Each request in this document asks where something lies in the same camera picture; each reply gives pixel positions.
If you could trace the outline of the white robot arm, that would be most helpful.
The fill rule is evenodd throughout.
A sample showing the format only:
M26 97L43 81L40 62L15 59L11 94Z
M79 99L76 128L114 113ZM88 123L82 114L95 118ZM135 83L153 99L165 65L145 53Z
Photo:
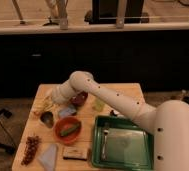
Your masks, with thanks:
M57 85L51 99L62 104L80 92L98 97L154 136L154 171L189 171L189 104L168 100L153 107L102 86L84 71L73 72Z

